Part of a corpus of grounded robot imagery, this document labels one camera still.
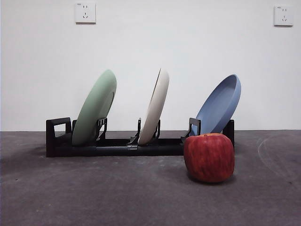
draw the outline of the white wall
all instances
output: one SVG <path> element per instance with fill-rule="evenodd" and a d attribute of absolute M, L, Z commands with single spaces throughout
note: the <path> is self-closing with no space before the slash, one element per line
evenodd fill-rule
<path fill-rule="evenodd" d="M 1 24 L 1 0 L 0 0 L 0 24 Z M 1 64 L 0 64 L 0 84 L 1 84 Z M 0 105 L 1 105 L 1 86 L 0 86 Z M 1 131 L 1 106 L 0 106 L 0 131 Z"/>
<path fill-rule="evenodd" d="M 74 23 L 75 0 L 1 1 L 1 130 L 76 119 L 107 68 L 118 90 L 109 130 L 135 130 L 159 68 L 169 71 L 162 129 L 188 118 L 226 76 L 242 84 L 236 129 L 301 129 L 300 0 L 97 0 L 96 25 Z M 292 5 L 294 26 L 273 27 Z"/>

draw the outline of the white plate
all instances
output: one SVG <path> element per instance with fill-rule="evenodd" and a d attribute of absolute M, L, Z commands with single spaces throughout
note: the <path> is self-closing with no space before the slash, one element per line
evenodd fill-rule
<path fill-rule="evenodd" d="M 156 85 L 150 99 L 150 105 L 147 110 L 145 123 L 140 132 L 138 140 L 139 145 L 146 145 L 148 142 L 150 142 L 156 131 L 156 127 L 165 103 L 168 85 L 169 75 L 167 71 L 160 69 Z"/>

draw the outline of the red apple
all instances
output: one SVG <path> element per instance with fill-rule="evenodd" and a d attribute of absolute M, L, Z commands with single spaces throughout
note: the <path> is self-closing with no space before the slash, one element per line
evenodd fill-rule
<path fill-rule="evenodd" d="M 184 160 L 188 172 L 197 180 L 221 182 L 234 170 L 234 148 L 220 133 L 191 136 L 185 140 Z"/>

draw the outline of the wall outlet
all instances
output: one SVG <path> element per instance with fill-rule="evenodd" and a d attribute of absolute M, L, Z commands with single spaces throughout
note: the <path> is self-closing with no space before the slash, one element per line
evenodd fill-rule
<path fill-rule="evenodd" d="M 79 2 L 75 4 L 76 23 L 96 23 L 96 4 L 90 2 Z"/>
<path fill-rule="evenodd" d="M 274 7 L 274 26 L 293 26 L 293 12 L 290 6 Z"/>

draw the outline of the green plate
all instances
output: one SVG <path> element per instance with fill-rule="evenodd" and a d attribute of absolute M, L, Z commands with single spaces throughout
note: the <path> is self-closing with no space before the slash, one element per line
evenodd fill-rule
<path fill-rule="evenodd" d="M 96 122 L 106 118 L 116 93 L 117 81 L 111 70 L 105 71 L 96 81 L 86 98 L 72 135 L 72 145 L 84 145 L 96 135 Z"/>

